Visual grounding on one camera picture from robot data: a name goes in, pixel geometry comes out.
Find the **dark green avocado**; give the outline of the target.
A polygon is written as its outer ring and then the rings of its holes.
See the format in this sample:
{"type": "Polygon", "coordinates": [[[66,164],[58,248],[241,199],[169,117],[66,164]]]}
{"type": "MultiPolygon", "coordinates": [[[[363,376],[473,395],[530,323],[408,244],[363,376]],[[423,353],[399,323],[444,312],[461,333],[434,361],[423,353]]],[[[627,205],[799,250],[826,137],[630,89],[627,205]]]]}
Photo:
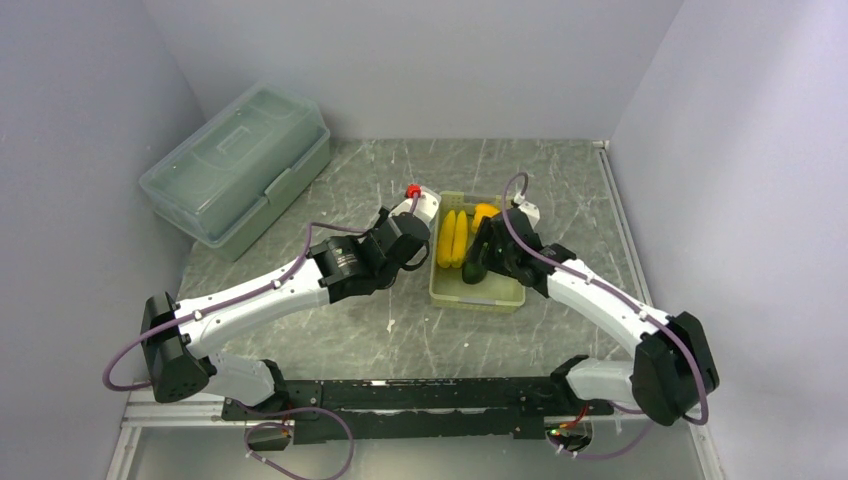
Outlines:
{"type": "Polygon", "coordinates": [[[487,276],[489,269],[482,261],[466,260],[461,268],[461,278],[468,285],[481,283],[487,276]]]}

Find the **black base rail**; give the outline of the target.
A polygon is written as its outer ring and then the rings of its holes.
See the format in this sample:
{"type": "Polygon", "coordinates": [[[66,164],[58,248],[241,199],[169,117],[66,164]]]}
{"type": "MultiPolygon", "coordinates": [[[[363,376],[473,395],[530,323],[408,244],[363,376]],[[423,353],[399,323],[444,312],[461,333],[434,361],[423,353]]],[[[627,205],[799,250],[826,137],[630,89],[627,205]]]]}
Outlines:
{"type": "Polygon", "coordinates": [[[396,380],[289,380],[286,400],[244,408],[226,399],[225,421],[293,423],[297,445],[346,439],[345,429],[317,413],[330,410],[355,439],[511,436],[543,439],[557,421],[612,414],[602,400],[580,400],[547,377],[396,380]]]}

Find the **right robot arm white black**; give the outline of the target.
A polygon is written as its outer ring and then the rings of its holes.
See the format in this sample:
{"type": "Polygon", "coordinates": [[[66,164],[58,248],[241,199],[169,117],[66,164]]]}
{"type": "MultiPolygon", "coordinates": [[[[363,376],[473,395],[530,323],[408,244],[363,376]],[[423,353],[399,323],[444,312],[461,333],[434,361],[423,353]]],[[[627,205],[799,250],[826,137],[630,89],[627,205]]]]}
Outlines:
{"type": "Polygon", "coordinates": [[[590,400],[637,409],[670,426],[679,419],[703,425],[707,397],[719,385],[700,320],[671,315],[640,302],[591,270],[562,245],[545,245],[517,208],[481,220],[462,267],[464,279],[488,273],[512,278],[600,327],[630,356],[605,361],[575,356],[550,375],[557,411],[574,415],[590,400]]]}

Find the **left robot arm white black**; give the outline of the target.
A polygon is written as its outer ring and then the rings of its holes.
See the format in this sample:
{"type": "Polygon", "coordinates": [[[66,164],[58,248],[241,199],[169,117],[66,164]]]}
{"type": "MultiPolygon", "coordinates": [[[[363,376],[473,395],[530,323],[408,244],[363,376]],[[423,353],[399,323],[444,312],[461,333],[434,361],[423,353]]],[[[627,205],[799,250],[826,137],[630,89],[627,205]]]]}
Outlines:
{"type": "Polygon", "coordinates": [[[288,402],[279,367],[229,354],[223,345],[286,315],[390,288],[400,271],[418,269],[413,259],[428,252],[436,213],[405,201],[382,209],[370,229],[345,230],[230,289],[181,302],[167,293],[149,298],[141,346],[155,400],[205,392],[245,404],[261,419],[279,417],[288,402]]]}

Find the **clear lidded storage box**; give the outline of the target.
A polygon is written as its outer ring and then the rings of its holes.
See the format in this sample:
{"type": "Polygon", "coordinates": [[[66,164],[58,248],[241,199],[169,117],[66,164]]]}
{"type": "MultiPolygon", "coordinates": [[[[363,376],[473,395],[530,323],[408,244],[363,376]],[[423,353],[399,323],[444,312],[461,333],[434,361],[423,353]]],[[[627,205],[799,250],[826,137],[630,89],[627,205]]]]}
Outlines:
{"type": "Polygon", "coordinates": [[[317,104],[260,82],[144,173],[155,212],[235,261],[328,165],[317,104]]]}

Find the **yellow bananas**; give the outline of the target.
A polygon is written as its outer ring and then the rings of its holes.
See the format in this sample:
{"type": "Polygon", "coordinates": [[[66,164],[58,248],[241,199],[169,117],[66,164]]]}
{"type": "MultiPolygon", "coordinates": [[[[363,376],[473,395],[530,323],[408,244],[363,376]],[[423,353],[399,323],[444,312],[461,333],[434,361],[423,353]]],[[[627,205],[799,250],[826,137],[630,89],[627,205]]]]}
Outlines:
{"type": "Polygon", "coordinates": [[[436,262],[440,268],[460,268],[468,244],[468,218],[464,210],[450,210],[444,217],[437,241],[436,262]]]}

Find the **aluminium frame rail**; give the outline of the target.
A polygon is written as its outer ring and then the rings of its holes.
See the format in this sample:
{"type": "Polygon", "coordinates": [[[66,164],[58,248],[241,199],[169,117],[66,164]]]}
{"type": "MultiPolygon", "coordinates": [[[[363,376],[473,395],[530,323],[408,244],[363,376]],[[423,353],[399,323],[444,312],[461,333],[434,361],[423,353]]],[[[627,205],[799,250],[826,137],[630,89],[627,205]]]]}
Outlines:
{"type": "Polygon", "coordinates": [[[145,428],[213,428],[245,429],[250,421],[222,419],[228,401],[221,396],[199,393],[187,400],[160,404],[151,389],[129,394],[120,424],[120,433],[106,479],[128,479],[145,428]]]}

